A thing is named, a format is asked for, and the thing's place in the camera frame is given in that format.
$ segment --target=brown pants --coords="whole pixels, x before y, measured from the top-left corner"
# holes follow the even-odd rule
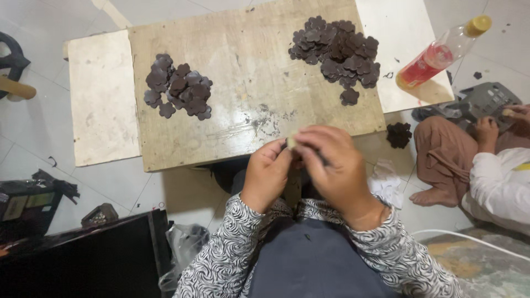
[[[469,190],[469,171],[478,151],[476,141],[454,123],[432,116],[414,131],[418,152],[418,178],[445,190],[458,201]],[[515,124],[497,139],[496,153],[509,148],[530,148],[530,132],[525,124]]]

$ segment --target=white cable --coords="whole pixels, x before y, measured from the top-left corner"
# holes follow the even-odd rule
[[[430,230],[421,230],[421,231],[417,231],[417,232],[414,232],[412,233],[411,235],[414,236],[416,234],[419,234],[419,233],[425,233],[425,232],[438,232],[438,233],[443,233],[443,234],[451,234],[451,235],[455,235],[455,236],[460,236],[460,237],[464,237],[464,238],[467,238],[469,240],[473,240],[475,242],[478,242],[478,243],[481,243],[485,246],[489,246],[491,248],[495,248],[497,250],[500,250],[502,252],[505,252],[509,255],[512,255],[514,257],[517,257],[517,258],[521,258],[523,260],[526,260],[526,261],[529,261],[530,262],[530,258],[529,257],[525,257],[525,256],[522,256],[522,255],[519,255],[518,253],[514,253],[512,251],[509,251],[507,249],[504,249],[504,248],[501,248],[501,247],[498,247],[498,246],[494,246],[493,244],[490,244],[490,243],[487,243],[487,242],[484,242],[480,239],[477,239],[475,237],[471,237],[471,236],[468,236],[468,235],[464,235],[464,234],[460,234],[460,233],[456,233],[456,232],[451,232],[451,231],[446,231],[446,230],[437,230],[437,229],[430,229]]]

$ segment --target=zebra print shirt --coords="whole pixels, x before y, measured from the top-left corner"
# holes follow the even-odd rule
[[[280,216],[293,217],[282,199],[276,200],[267,214],[259,214],[239,195],[230,198],[222,224],[182,272],[173,297],[247,297],[253,273],[251,259],[259,253],[271,222]],[[300,200],[296,217],[345,225],[340,214],[322,200]],[[364,262],[395,291],[414,297],[463,296],[456,277],[408,235],[393,208],[388,219],[374,230],[347,229]]]

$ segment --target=wooden handle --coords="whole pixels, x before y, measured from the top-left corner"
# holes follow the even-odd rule
[[[25,99],[32,99],[37,94],[36,89],[32,86],[24,85],[5,77],[0,77],[0,90],[13,93]]]

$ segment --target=wooden board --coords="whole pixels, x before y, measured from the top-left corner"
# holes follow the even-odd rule
[[[363,30],[352,0],[282,0],[254,10],[130,28],[144,170],[249,154],[311,124],[341,127],[351,135],[384,130],[377,89],[357,84],[358,104],[344,107],[339,100],[343,88],[325,81],[320,65],[289,58],[293,32],[317,15],[327,21],[351,20],[357,31]],[[164,52],[176,65],[188,63],[214,82],[210,119],[199,121],[184,110],[165,119],[145,104],[145,78],[155,55]]]
[[[357,9],[365,33],[380,37],[377,62],[381,63],[381,77],[377,87],[383,113],[455,100],[445,71],[414,90],[401,90],[395,82],[398,71],[435,39],[423,0],[357,0]],[[392,72],[392,79],[382,77]]]
[[[68,56],[75,165],[140,156],[128,31],[71,40]]]

